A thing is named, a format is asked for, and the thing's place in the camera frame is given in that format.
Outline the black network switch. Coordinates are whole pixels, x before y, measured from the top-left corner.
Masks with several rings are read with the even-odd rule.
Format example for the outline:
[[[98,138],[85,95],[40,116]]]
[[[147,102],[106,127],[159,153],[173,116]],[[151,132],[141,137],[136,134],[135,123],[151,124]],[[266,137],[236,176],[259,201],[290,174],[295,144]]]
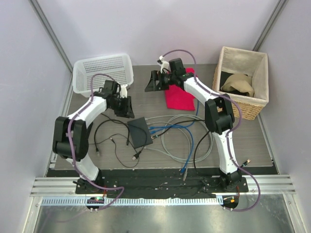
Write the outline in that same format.
[[[132,144],[135,149],[147,146],[153,143],[147,122],[144,117],[140,117],[127,122],[129,127]]]

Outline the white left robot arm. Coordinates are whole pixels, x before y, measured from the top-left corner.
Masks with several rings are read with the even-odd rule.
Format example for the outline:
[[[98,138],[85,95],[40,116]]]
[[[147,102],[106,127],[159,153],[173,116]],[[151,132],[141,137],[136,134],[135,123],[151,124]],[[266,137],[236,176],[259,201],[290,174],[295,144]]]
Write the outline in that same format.
[[[93,121],[107,109],[113,110],[118,117],[134,118],[127,90],[127,84],[107,80],[98,91],[91,91],[89,99],[76,112],[55,120],[52,151],[71,163],[80,181],[94,194],[105,188],[101,171],[88,154]]]

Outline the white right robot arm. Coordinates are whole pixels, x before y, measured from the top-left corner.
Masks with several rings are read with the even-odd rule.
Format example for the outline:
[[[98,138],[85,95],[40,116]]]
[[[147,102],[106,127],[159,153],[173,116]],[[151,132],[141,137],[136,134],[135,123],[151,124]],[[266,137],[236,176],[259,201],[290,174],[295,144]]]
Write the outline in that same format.
[[[151,71],[144,91],[168,90],[169,86],[175,85],[204,105],[205,124],[216,141],[219,153],[219,185],[226,192],[232,191],[242,180],[242,175],[233,149],[232,130],[235,117],[229,96],[221,96],[203,84],[196,74],[187,73],[180,58],[167,62],[160,56],[157,63],[160,70]]]

